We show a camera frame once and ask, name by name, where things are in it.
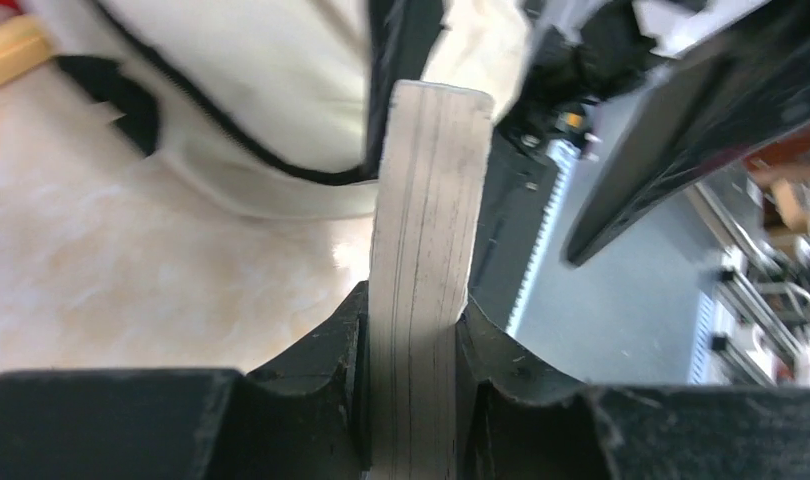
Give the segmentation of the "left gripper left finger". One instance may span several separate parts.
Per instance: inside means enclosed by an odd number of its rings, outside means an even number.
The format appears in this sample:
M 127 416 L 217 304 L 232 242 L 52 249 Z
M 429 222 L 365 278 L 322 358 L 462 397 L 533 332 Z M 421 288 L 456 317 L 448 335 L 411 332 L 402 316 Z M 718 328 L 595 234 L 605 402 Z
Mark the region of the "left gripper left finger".
M 0 374 L 0 479 L 363 479 L 366 293 L 264 365 Z

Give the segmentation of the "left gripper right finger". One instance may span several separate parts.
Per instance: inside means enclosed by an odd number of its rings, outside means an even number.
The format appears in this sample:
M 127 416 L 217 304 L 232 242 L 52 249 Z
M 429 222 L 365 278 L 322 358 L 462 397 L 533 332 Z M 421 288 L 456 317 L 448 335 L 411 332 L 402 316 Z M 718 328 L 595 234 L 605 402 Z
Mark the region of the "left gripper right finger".
M 810 389 L 587 384 L 474 304 L 456 340 L 463 479 L 810 479 Z

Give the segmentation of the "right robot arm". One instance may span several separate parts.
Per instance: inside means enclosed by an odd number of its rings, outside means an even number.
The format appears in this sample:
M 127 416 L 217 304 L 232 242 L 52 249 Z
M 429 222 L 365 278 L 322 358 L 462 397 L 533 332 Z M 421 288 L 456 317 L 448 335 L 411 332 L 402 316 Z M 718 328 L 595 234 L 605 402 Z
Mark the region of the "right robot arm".
M 764 1 L 690 47 L 653 53 L 628 1 L 609 1 L 569 45 L 550 32 L 501 122 L 538 158 L 589 142 L 589 112 L 647 85 L 564 243 L 581 265 L 658 204 L 730 163 L 810 150 L 810 1 Z

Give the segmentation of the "blue book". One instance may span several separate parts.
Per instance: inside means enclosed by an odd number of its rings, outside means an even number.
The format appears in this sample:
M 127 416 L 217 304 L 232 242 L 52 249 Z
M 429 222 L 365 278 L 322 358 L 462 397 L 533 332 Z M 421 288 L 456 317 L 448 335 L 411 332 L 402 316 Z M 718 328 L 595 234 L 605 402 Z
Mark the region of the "blue book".
M 373 479 L 456 473 L 455 325 L 464 310 L 492 98 L 420 81 L 394 89 L 368 278 Z

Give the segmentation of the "cream canvas backpack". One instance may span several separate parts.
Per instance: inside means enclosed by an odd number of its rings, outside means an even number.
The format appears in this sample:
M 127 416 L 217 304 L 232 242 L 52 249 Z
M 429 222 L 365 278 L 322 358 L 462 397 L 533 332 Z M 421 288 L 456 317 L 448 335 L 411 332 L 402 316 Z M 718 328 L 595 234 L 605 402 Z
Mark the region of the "cream canvas backpack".
M 115 128 L 220 207 L 368 215 L 400 79 L 518 96 L 517 1 L 27 1 L 59 70 Z

